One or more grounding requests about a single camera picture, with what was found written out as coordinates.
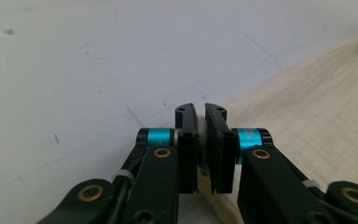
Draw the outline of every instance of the white table surface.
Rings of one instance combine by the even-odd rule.
[[[110,179],[141,127],[358,35],[358,0],[0,1],[0,223]],[[199,195],[179,222],[217,222]]]

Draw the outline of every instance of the beige fabric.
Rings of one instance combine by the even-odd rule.
[[[276,147],[323,191],[336,180],[358,183],[358,36],[224,107],[229,127],[267,128]],[[241,168],[235,175],[238,192]],[[242,223],[236,193],[210,196],[206,183],[201,185],[224,223]]]

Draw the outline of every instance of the white cable tie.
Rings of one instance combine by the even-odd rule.
[[[130,181],[131,181],[131,185],[133,183],[133,181],[135,180],[135,177],[133,176],[132,172],[131,171],[128,171],[128,170],[119,170],[117,171],[117,173],[115,173],[112,177],[112,180],[114,181],[115,178],[117,176],[126,176]]]
[[[313,188],[313,187],[315,187],[315,188],[319,188],[319,187],[320,187],[320,186],[318,185],[318,183],[316,183],[316,181],[314,181],[314,180],[304,180],[304,181],[303,181],[303,184],[305,185],[305,187],[306,187],[307,189]]]

